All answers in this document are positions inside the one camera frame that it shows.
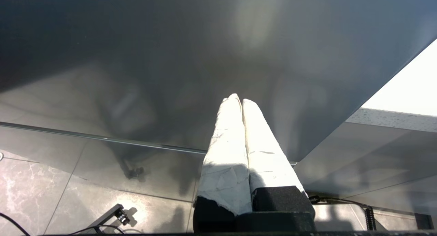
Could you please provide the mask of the left gripper tissue-wrapped left finger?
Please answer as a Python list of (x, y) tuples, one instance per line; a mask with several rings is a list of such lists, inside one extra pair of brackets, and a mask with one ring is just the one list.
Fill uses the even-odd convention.
[(242, 105), (236, 93), (217, 112), (194, 201), (194, 232), (233, 232), (238, 216), (251, 213), (249, 165)]

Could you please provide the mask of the left gripper tissue-wrapped right finger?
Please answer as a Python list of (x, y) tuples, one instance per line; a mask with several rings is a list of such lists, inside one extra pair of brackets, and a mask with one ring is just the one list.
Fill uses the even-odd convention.
[(314, 216), (308, 195), (259, 106), (244, 99), (242, 113), (253, 210)]

